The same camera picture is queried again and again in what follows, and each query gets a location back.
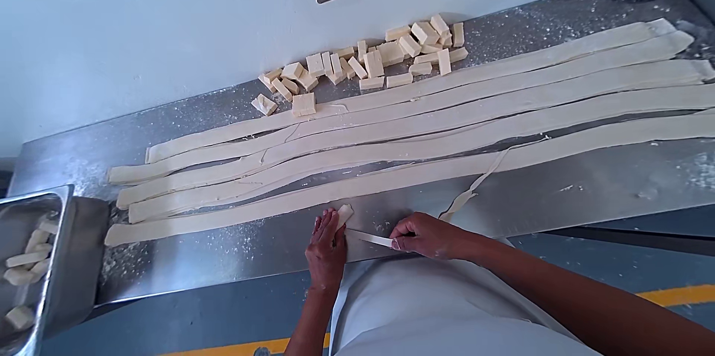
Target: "yellow floor line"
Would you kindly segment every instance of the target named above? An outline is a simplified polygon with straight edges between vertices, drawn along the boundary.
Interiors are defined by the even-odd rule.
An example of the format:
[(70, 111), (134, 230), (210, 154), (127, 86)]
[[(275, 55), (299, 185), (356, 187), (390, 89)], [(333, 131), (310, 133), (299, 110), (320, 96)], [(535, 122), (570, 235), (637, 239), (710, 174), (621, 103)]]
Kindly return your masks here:
[[(290, 338), (279, 340), (232, 344), (229, 346), (210, 347), (208, 349), (190, 350), (188, 352), (167, 353), (164, 356), (253, 356), (259, 347), (265, 347), (271, 354), (285, 352)], [(330, 346), (330, 334), (325, 334), (323, 347)]]
[(715, 302), (715, 285), (675, 287), (636, 294), (663, 307), (695, 305), (696, 303)]
[[(695, 305), (697, 303), (715, 302), (715, 285), (697, 285), (676, 287), (673, 289), (654, 290), (652, 292), (636, 293), (637, 296), (663, 306)], [(266, 347), (272, 354), (285, 352), (290, 338), (279, 340), (232, 344), (222, 347), (191, 350), (188, 352), (168, 353), (165, 356), (253, 356), (259, 347)], [(323, 347), (330, 344), (330, 334), (325, 334)]]

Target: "person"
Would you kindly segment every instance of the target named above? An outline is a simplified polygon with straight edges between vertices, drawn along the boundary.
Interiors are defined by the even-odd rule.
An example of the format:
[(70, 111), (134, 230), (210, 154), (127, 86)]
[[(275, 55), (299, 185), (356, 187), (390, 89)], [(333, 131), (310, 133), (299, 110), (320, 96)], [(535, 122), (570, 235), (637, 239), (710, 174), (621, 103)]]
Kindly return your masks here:
[(390, 239), (424, 257), (346, 268), (338, 219), (335, 209), (315, 219), (311, 285), (287, 356), (321, 355), (331, 315), (330, 354), (339, 356), (715, 352), (715, 333), (701, 325), (420, 212)]

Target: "person's left hand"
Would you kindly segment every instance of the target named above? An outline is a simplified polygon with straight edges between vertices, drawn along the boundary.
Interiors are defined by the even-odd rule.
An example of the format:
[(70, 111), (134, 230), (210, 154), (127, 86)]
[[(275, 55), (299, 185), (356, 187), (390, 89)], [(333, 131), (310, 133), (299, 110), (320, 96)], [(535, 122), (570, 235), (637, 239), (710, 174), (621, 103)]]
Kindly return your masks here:
[(337, 228), (340, 217), (335, 209), (322, 212), (315, 218), (310, 244), (305, 250), (310, 270), (310, 287), (319, 290), (337, 291), (347, 259), (345, 226)]

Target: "long dough strip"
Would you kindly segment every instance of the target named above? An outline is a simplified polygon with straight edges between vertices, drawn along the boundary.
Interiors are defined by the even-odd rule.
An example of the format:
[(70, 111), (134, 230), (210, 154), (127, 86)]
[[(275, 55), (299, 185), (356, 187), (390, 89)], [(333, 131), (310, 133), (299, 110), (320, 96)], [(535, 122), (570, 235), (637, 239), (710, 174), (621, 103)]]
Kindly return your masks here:
[[(496, 172), (519, 169), (594, 149), (653, 140), (712, 136), (715, 136), (715, 115), (682, 115), (627, 121), (603, 125), (510, 150)], [(304, 188), (207, 214), (176, 216), (171, 219), (134, 225), (115, 223), (109, 228), (104, 243), (107, 246), (116, 246), (161, 239), (177, 234), (201, 232), (286, 214), (342, 198), (374, 194), (447, 178), (481, 174), (489, 169), (497, 156), (498, 153), (483, 153), (386, 169), (378, 173), (348, 178), (318, 187)]]
[(164, 218), (203, 206), (244, 201), (325, 171), (380, 160), (421, 160), (449, 156), (511, 137), (530, 136), (619, 115), (709, 107), (715, 107), (713, 86), (655, 88), (614, 93), (575, 104), (514, 115), (449, 136), (434, 137), (427, 142), (377, 143), (313, 153), (236, 181), (178, 191), (132, 204), (130, 223)]
[(129, 204), (174, 191), (234, 180), (315, 150), (459, 128), (490, 118), (577, 101), (613, 90), (682, 85), (681, 81), (690, 83), (702, 77), (702, 74), (692, 67), (693, 64), (704, 66), (704, 63), (694, 63), (692, 60), (675, 60), (614, 68), (572, 80), (493, 96), (429, 114), (319, 133), (280, 144), (233, 162), (186, 171), (136, 187), (125, 188), (120, 191), (117, 206), (124, 209)]
[[(692, 41), (692, 37), (685, 32), (678, 31), (673, 34), (660, 36), (622, 48), (587, 55), (549, 68), (471, 83), (466, 86), (444, 90), (440, 93), (433, 93), (423, 97), (415, 92), (408, 98), (412, 101), (401, 104), (382, 106), (380, 108), (357, 112), (351, 111), (348, 114), (306, 121), (256, 139), (190, 150), (168, 159), (159, 160), (156, 163), (114, 167), (109, 171), (109, 182), (113, 184), (126, 184), (148, 181), (152, 178), (164, 177), (173, 171), (188, 166), (250, 155), (287, 141), (324, 131), (379, 123), (381, 121), (394, 120), (410, 115), (423, 114), (453, 105), (464, 104), (465, 102), (475, 99), (486, 98), (491, 95), (555, 83), (560, 80), (584, 76), (608, 68), (665, 60), (687, 48)], [(450, 101), (440, 100), (440, 98), (446, 95), (451, 98)]]
[[(647, 23), (636, 22), (607, 31), (597, 32), (593, 35), (565, 42), (550, 48), (536, 50), (535, 52), (524, 53), (475, 67), (463, 68), (458, 72), (452, 73), (450, 76), (442, 77), (437, 84), (440, 86), (440, 90), (446, 90), (470, 82), (524, 73), (526, 71), (563, 63), (589, 53), (643, 42), (673, 31), (675, 31), (673, 25), (663, 19)], [(435, 83), (431, 80), (430, 82), (425, 80), (424, 82), (421, 81), (410, 86), (397, 87), (368, 95), (332, 101), (324, 105), (318, 105), (317, 114), (302, 116), (300, 118), (294, 118), (290, 112), (283, 112), (271, 115), (270, 117), (241, 121), (201, 133), (189, 134), (152, 146), (147, 150), (146, 160), (147, 163), (154, 163), (158, 160), (177, 155), (178, 153), (201, 148), (202, 146), (223, 143), (264, 131), (278, 130), (279, 128), (284, 128), (302, 121), (344, 113), (346, 109), (349, 111), (361, 111), (385, 105), (398, 104), (408, 101), (411, 92), (434, 84)]]

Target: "stainless steel counter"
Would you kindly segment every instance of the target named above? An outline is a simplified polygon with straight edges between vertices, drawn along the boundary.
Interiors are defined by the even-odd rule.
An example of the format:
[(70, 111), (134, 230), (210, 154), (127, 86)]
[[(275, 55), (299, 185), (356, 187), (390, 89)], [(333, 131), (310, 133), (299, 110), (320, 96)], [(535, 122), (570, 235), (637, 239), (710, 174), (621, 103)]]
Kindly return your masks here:
[[(456, 68), (539, 50), (591, 32), (665, 17), (696, 37), (683, 58), (715, 58), (715, 28), (688, 0), (542, 0), (465, 23), (469, 57)], [(388, 75), (406, 66), (387, 69)], [(26, 143), (11, 195), (72, 183), (76, 195), (117, 197), (106, 183), (111, 166), (140, 164), (145, 149), (188, 133), (257, 117), (251, 98), (266, 93), (253, 80), (136, 114)], [(358, 95), (356, 81), (315, 89), (318, 102)], [(280, 110), (287, 109), (286, 103)], [(388, 164), (335, 171), (283, 188), (320, 184)], [(474, 177), (454, 178), (352, 198), (356, 222), (384, 234), (412, 211), (437, 214)], [(595, 150), (567, 159), (495, 174), (479, 188), (454, 222), (492, 236), (540, 232), (715, 204), (715, 141), (690, 139)], [(325, 206), (230, 226), (108, 249), (98, 303), (218, 285), (299, 271), (313, 216)], [(115, 219), (123, 216), (117, 213)], [(393, 254), (350, 242), (350, 260)]]

